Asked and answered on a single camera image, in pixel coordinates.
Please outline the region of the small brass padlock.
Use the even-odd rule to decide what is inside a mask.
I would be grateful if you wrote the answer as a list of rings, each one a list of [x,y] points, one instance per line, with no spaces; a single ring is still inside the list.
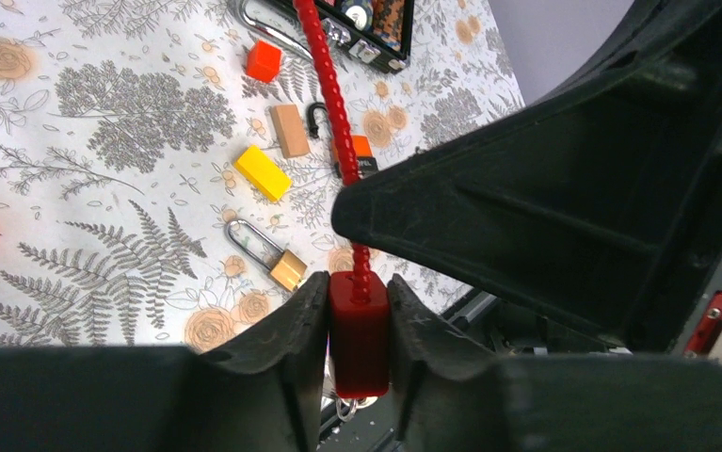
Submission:
[[[224,234],[281,288],[294,292],[300,286],[307,270],[305,262],[251,222],[234,218],[224,226]]]

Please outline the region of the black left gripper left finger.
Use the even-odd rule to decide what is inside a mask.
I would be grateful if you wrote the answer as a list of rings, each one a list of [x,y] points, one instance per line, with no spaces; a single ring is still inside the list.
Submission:
[[[0,451],[313,451],[329,276],[211,351],[0,347]]]

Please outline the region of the large brass padlock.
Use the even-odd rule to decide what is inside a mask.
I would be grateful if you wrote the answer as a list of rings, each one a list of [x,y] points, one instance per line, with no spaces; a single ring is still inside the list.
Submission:
[[[262,37],[271,39],[285,50],[290,51],[307,61],[313,62],[313,56],[304,45],[283,33],[278,28],[251,17],[249,15],[248,0],[241,0],[237,2],[235,15],[236,18],[248,29],[256,32]]]

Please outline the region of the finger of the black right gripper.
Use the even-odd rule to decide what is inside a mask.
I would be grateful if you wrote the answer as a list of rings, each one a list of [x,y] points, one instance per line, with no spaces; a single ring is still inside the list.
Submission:
[[[722,257],[722,1],[637,1],[525,109],[337,196],[335,232],[634,351]]]

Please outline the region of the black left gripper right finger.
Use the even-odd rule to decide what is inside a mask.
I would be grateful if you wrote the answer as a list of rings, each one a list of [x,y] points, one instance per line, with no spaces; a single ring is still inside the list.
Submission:
[[[722,366],[667,355],[501,356],[393,277],[396,436],[408,451],[722,451]]]

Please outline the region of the red cable padlock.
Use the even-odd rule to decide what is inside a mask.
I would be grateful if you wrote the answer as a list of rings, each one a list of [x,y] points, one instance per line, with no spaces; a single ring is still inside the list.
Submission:
[[[313,1],[296,1],[294,7],[326,103],[342,182],[351,186],[361,179],[359,162],[327,38]],[[351,247],[352,269],[329,278],[329,353],[335,389],[345,399],[383,396],[390,376],[390,303],[385,285],[371,268],[369,248],[355,242]]]

